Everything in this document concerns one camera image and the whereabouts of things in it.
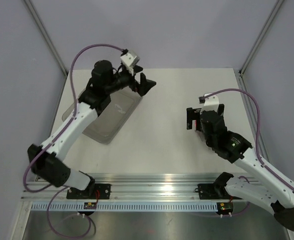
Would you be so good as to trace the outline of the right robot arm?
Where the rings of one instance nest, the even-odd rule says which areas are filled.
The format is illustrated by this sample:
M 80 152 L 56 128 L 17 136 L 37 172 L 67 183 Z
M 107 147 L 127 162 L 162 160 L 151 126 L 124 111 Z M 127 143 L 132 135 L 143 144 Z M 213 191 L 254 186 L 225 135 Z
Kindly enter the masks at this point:
M 248 183 L 228 172 L 221 173 L 213 183 L 195 189 L 199 198 L 215 200 L 243 199 L 273 215 L 283 227 L 294 232 L 294 181 L 267 162 L 240 134 L 229 131 L 224 122 L 224 105 L 215 110 L 186 109 L 186 128 L 204 136 L 206 145 L 219 157 L 243 169 L 260 186 Z

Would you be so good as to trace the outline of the clear zip top bag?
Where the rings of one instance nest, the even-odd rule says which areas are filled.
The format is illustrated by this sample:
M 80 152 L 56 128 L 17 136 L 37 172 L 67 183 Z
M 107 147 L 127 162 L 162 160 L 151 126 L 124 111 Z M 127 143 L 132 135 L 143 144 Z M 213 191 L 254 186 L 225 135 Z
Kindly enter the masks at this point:
M 203 143 L 203 145 L 208 149 L 208 150 L 212 150 L 212 148 L 210 146 L 208 146 L 207 144 L 207 140 L 205 139 L 204 134 L 201 131 L 195 130 L 195 133 L 197 134 L 198 138 L 201 140 L 201 142 Z

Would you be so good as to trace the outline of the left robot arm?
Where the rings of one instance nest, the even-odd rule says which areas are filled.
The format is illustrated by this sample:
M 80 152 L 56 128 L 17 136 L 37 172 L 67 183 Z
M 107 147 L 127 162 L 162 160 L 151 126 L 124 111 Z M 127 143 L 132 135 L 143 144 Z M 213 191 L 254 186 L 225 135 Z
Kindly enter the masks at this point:
M 121 71 L 114 71 L 112 63 L 95 63 L 86 88 L 74 102 L 74 110 L 41 145 L 32 144 L 28 150 L 29 169 L 46 180 L 50 186 L 76 189 L 84 199 L 95 194 L 95 179 L 86 173 L 69 168 L 63 163 L 69 149 L 83 131 L 94 122 L 111 103 L 111 94 L 129 87 L 144 96 L 156 85 L 146 78 L 143 68 L 135 66 L 130 72 L 122 63 Z

